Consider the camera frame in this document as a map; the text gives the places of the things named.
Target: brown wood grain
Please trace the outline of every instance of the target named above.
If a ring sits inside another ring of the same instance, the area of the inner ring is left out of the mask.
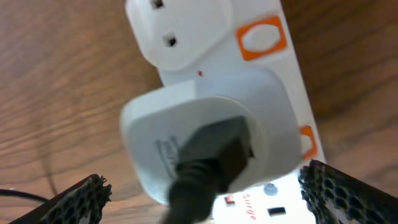
[[[398,1],[282,3],[328,163],[398,196]],[[102,223],[157,223],[119,114],[160,86],[124,0],[1,0],[0,188],[50,198],[97,173],[114,192]],[[2,199],[0,223],[36,206]]]

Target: white charger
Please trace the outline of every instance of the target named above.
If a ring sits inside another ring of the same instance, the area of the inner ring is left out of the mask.
[[[163,87],[125,106],[121,131],[144,190],[167,204],[184,143],[202,126],[236,116],[246,119],[254,157],[229,192],[274,180],[298,166],[299,127],[283,84],[266,69],[245,69]]]

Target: socket hole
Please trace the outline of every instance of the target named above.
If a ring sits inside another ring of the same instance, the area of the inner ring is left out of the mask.
[[[160,9],[164,7],[163,0],[150,0],[153,9]]]
[[[168,34],[163,36],[166,47],[175,47],[177,44],[177,38],[174,34]]]

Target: honeycomb pattern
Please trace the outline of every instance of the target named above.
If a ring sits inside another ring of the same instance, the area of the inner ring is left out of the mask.
[[[366,224],[398,223],[398,214],[394,210],[396,208],[375,201],[365,190],[353,190],[350,187],[353,178],[348,180],[346,176],[334,171],[327,166],[305,166],[300,171],[298,181],[302,186],[302,196],[317,224],[342,223],[341,220],[335,220],[332,211],[326,206],[327,202],[331,202],[335,209],[343,211],[349,221],[356,220]]]
[[[89,178],[81,187],[69,192],[37,224],[79,224],[80,219],[89,216],[89,224],[98,224],[112,194],[112,186],[104,187],[105,182],[104,177]]]

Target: cable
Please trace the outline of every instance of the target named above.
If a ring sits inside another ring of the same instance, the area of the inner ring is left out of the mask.
[[[49,201],[49,199],[43,198],[41,196],[37,196],[34,194],[29,194],[25,192],[19,192],[17,190],[3,190],[0,189],[0,196],[6,196],[6,197],[19,197],[27,200],[35,200],[37,202],[43,202],[46,203]]]

